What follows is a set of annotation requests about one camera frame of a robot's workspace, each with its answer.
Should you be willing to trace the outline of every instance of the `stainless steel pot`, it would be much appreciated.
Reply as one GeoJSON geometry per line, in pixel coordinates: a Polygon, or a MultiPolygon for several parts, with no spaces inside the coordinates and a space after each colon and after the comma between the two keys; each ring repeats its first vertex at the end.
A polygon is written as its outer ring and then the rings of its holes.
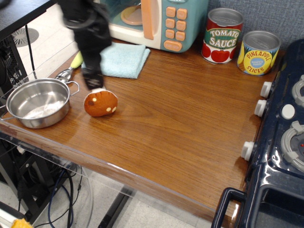
{"type": "Polygon", "coordinates": [[[6,107],[13,116],[28,128],[44,128],[62,120],[69,108],[69,98],[79,92],[79,84],[73,81],[63,83],[57,79],[43,78],[26,82],[16,88],[8,97],[6,107]],[[67,86],[75,83],[78,90],[70,95],[67,86]]]}

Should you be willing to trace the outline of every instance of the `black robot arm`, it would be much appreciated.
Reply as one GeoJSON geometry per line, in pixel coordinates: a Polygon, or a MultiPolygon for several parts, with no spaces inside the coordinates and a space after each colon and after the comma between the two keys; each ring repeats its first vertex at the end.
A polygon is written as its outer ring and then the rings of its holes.
{"type": "Polygon", "coordinates": [[[63,12],[63,21],[73,30],[84,62],[83,75],[89,89],[103,87],[100,52],[110,46],[112,39],[108,27],[105,5],[92,0],[57,0],[63,12]]]}

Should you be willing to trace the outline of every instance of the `toy stove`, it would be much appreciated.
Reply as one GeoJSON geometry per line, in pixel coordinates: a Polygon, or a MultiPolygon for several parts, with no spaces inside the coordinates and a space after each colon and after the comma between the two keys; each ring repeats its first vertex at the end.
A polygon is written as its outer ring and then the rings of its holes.
{"type": "Polygon", "coordinates": [[[262,123],[245,142],[245,192],[224,190],[212,227],[220,228],[230,200],[241,202],[235,227],[304,227],[304,39],[292,43],[273,83],[265,82],[255,114],[262,123]]]}

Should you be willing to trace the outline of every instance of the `tin can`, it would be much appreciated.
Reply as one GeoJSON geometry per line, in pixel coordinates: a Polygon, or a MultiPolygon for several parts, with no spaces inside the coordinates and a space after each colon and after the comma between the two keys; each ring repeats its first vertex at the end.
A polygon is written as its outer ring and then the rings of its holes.
{"type": "Polygon", "coordinates": [[[264,75],[271,71],[281,39],[267,31],[251,31],[244,35],[238,55],[238,68],[250,75],[264,75]]]}
{"type": "Polygon", "coordinates": [[[212,63],[227,63],[234,56],[244,17],[234,9],[217,8],[208,13],[202,55],[212,63]]]}

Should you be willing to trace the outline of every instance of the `toy microwave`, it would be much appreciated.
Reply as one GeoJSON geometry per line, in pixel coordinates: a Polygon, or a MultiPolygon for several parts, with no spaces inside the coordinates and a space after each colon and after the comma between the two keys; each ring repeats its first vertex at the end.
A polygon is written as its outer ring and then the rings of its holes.
{"type": "Polygon", "coordinates": [[[203,31],[209,0],[100,0],[113,38],[184,52],[203,31]]]}

